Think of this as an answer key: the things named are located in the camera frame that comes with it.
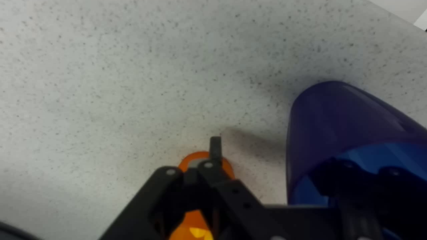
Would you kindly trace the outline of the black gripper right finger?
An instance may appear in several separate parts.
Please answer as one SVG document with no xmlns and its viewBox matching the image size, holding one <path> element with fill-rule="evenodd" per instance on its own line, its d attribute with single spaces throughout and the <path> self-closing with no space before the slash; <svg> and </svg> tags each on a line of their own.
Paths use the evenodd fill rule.
<svg viewBox="0 0 427 240">
<path fill-rule="evenodd" d="M 311 181 L 339 211 L 345 240 L 427 240 L 427 181 L 399 167 L 375 173 L 333 159 Z"/>
</svg>

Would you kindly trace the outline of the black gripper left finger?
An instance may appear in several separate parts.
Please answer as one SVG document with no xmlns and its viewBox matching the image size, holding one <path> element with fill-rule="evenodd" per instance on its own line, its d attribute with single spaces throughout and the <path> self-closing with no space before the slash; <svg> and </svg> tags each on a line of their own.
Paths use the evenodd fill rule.
<svg viewBox="0 0 427 240">
<path fill-rule="evenodd" d="M 219 136 L 210 139 L 209 157 L 195 168 L 158 168 L 100 240 L 168 240 L 196 209 L 217 240 L 267 240 L 267 231 L 257 220 L 265 217 L 265 208 L 223 169 Z"/>
</svg>

